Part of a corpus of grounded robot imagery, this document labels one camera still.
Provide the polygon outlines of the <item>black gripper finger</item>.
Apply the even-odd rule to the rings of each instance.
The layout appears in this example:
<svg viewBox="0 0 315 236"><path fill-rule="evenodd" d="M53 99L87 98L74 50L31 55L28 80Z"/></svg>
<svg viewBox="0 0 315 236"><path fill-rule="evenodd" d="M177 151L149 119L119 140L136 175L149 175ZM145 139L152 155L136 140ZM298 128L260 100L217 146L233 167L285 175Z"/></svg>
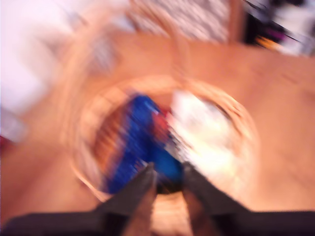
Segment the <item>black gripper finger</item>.
<svg viewBox="0 0 315 236"><path fill-rule="evenodd" d="M152 163L121 191L96 208L100 236L150 236L156 199L156 172Z"/></svg>
<svg viewBox="0 0 315 236"><path fill-rule="evenodd" d="M183 164L183 195L194 236L239 236L236 215L247 211L211 184L192 164Z"/></svg>

